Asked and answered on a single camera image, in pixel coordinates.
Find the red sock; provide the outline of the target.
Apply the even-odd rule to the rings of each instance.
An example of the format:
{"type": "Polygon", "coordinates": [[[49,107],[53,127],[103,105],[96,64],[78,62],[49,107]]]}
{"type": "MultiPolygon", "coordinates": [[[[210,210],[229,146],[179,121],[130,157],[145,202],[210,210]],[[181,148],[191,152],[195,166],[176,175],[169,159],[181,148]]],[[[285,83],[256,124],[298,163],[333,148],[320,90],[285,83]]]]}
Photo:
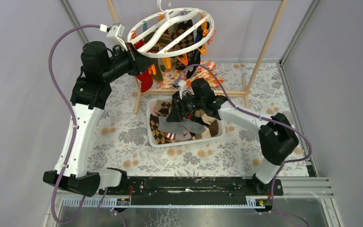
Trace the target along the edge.
{"type": "Polygon", "coordinates": [[[143,47],[145,45],[145,42],[143,40],[139,40],[138,42],[136,42],[134,44],[136,50],[138,50],[139,52],[141,52],[141,47],[143,47]]]}
{"type": "Polygon", "coordinates": [[[147,92],[153,85],[153,79],[149,73],[149,70],[137,75],[137,79],[140,81],[140,92],[147,92]]]}

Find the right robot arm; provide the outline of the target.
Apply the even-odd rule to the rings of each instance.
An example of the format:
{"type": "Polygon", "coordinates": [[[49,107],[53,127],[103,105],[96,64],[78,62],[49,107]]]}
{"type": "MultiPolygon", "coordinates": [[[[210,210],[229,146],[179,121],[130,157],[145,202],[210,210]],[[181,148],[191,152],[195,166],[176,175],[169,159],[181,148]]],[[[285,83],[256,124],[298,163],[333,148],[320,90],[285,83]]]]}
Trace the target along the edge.
{"type": "Polygon", "coordinates": [[[216,95],[204,79],[191,83],[192,92],[186,89],[185,81],[173,84],[176,92],[172,95],[172,110],[168,122],[181,122],[196,111],[203,111],[217,120],[230,121],[257,133],[264,157],[254,174],[252,188],[256,194],[263,195],[271,188],[271,181],[285,159],[298,146],[299,140],[287,117],[282,113],[261,116],[240,108],[224,95],[216,95]]]}

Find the white round clip hanger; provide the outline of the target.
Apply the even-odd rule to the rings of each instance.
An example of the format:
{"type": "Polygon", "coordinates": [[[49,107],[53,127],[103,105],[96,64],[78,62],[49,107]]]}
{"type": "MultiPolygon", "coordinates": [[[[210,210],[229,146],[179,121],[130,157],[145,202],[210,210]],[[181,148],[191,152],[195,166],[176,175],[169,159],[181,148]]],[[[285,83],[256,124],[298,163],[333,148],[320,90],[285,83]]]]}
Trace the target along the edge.
{"type": "Polygon", "coordinates": [[[207,53],[208,41],[215,33],[215,22],[213,17],[206,11],[198,8],[181,7],[170,9],[172,2],[168,1],[168,6],[163,7],[160,0],[156,1],[158,12],[139,21],[128,33],[127,42],[135,44],[143,40],[145,45],[141,47],[143,55],[150,58],[165,59],[171,57],[181,57],[190,51],[198,49],[202,55],[207,53]],[[178,38],[171,38],[179,22],[192,20],[193,26],[186,30],[178,38]],[[175,50],[178,42],[191,32],[196,37],[197,29],[203,30],[203,38],[190,47],[175,50]]]}

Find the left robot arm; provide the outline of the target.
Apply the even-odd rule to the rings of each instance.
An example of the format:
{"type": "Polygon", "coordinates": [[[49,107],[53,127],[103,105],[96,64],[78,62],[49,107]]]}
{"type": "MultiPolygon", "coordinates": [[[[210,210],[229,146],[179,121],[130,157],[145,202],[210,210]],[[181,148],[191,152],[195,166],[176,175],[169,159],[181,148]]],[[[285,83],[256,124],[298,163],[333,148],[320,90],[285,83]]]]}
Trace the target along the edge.
{"type": "Polygon", "coordinates": [[[139,53],[131,43],[124,49],[116,45],[110,50],[100,41],[85,44],[81,60],[81,73],[69,102],[71,118],[65,144],[54,169],[44,172],[43,181],[87,197],[106,187],[123,194],[128,187],[127,173],[116,168],[91,172],[87,169],[87,153],[112,91],[110,83],[125,74],[137,76],[146,72],[154,60],[139,53]]]}

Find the grey sock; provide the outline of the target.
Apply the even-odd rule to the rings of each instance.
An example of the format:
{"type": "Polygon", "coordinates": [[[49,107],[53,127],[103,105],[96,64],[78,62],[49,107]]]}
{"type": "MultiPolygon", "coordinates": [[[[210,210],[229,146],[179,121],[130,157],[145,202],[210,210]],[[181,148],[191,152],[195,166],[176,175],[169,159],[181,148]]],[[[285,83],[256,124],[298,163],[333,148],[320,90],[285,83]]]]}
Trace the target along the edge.
{"type": "Polygon", "coordinates": [[[206,130],[204,125],[189,119],[183,119],[181,122],[168,122],[165,116],[160,116],[158,119],[158,129],[162,132],[181,134],[185,130],[188,130],[195,134],[202,134],[206,130]]]}

